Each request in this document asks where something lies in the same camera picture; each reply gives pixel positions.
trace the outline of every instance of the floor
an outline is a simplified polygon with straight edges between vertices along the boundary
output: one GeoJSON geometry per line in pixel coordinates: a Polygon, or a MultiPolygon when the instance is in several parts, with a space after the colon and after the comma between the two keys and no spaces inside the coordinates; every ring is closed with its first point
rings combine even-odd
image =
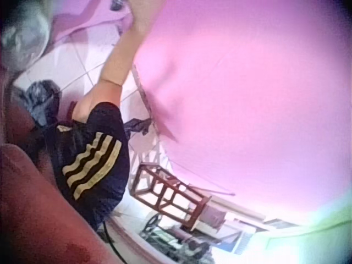
{"type": "MultiPolygon", "coordinates": [[[[35,81],[53,80],[62,93],[58,119],[65,119],[71,101],[82,98],[97,83],[103,64],[119,38],[118,27],[109,23],[76,31],[49,46],[43,57],[22,73],[14,84],[25,90],[35,81]]],[[[132,118],[144,120],[150,117],[135,74],[131,71],[123,85],[120,111],[124,122],[132,118]]],[[[141,161],[156,162],[172,171],[154,124],[145,136],[132,133],[129,154],[130,179],[133,179],[141,161]]],[[[150,218],[151,211],[130,197],[127,188],[122,202],[115,209],[115,215],[131,230],[139,232],[145,219],[150,218]]]]}

